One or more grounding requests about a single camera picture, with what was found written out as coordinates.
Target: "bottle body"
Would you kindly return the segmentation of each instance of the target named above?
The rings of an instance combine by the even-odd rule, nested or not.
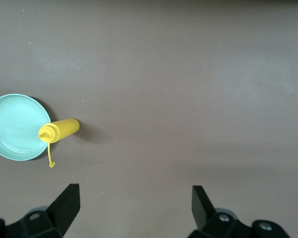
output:
[[[79,130],[79,122],[75,118],[68,118],[47,123],[39,130],[39,138],[44,142],[55,143]]]

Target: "screw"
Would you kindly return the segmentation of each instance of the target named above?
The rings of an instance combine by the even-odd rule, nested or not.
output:
[[[40,216],[40,213],[34,213],[34,214],[32,214],[32,215],[29,217],[29,219],[30,219],[30,220],[35,220],[35,219],[37,219],[39,216]]]
[[[259,224],[260,228],[266,231],[271,231],[272,227],[267,222],[261,222]]]
[[[226,215],[226,214],[220,214],[220,215],[219,215],[219,219],[220,219],[222,222],[228,222],[228,221],[229,221],[229,217],[228,217],[228,215]]]

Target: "gray tabletop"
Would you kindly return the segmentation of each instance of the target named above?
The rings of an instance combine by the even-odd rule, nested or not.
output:
[[[66,238],[184,238],[192,185],[298,238],[298,1],[0,1],[0,96],[75,135],[0,156],[8,224],[79,183]]]

